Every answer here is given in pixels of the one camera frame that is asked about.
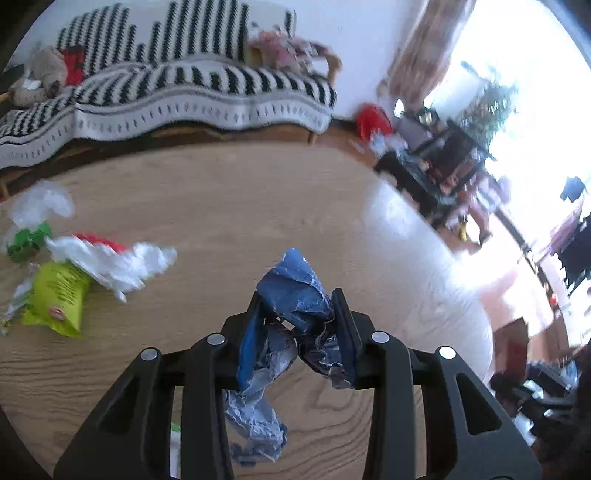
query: black and white blanket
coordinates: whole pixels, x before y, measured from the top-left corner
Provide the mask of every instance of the black and white blanket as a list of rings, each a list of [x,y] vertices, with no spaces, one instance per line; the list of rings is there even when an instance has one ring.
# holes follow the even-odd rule
[[[165,15],[160,8],[162,24],[154,20],[158,8],[119,4],[74,18],[57,45],[87,48],[88,78],[0,120],[0,168],[39,163],[73,138],[124,140],[178,121],[235,131],[290,123],[322,133],[336,101],[324,77],[243,63],[240,32],[253,12],[258,25],[280,18],[293,31],[295,14],[273,5],[280,10],[269,16],[267,5],[272,4],[170,2]],[[149,11],[153,21],[142,28],[131,23],[139,19],[136,10],[144,16]],[[148,30],[149,40],[140,41]]]

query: green plastic object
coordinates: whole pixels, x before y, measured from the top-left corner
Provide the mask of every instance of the green plastic object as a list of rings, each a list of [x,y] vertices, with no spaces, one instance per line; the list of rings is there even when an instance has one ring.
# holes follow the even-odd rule
[[[28,228],[19,230],[7,247],[8,257],[17,263],[26,262],[34,257],[45,245],[45,237],[51,237],[51,227],[47,222],[31,232]]]

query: crumpled blue plastic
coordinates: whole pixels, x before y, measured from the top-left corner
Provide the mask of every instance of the crumpled blue plastic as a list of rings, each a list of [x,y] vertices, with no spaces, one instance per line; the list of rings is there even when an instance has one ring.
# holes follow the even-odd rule
[[[336,339],[335,311],[318,276],[297,248],[291,248],[262,278],[256,289],[292,335],[300,358],[329,378],[335,388],[351,388]]]
[[[308,261],[291,248],[256,286],[266,304],[300,333],[333,319],[329,296]]]
[[[248,441],[246,446],[230,446],[230,456],[243,466],[256,465],[261,459],[276,461],[285,446],[287,428],[263,399],[263,393],[295,360],[295,344],[300,358],[330,379],[333,387],[351,388],[341,360],[332,302],[300,251],[291,248],[285,252],[256,289],[266,306],[294,329],[290,334],[278,322],[265,323],[266,340],[261,343],[254,331],[262,325],[252,325],[243,340],[245,349],[259,349],[254,356],[256,365],[241,365],[241,371],[248,372],[249,377],[241,378],[241,392],[225,392],[226,418]],[[245,363],[244,359],[253,357],[252,351],[248,353],[241,355]]]

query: sofa leg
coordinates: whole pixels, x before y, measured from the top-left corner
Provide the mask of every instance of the sofa leg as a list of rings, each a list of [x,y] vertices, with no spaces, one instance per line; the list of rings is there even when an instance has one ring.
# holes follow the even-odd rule
[[[2,193],[4,200],[8,200],[10,198],[10,194],[8,193],[8,187],[6,185],[5,179],[0,179],[0,193]]]

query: green chip bag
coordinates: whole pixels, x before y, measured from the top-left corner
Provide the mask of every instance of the green chip bag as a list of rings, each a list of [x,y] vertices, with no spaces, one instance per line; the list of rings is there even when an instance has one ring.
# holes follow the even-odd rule
[[[90,276],[69,262],[44,264],[33,280],[23,325],[46,325],[68,337],[80,336],[90,281]]]

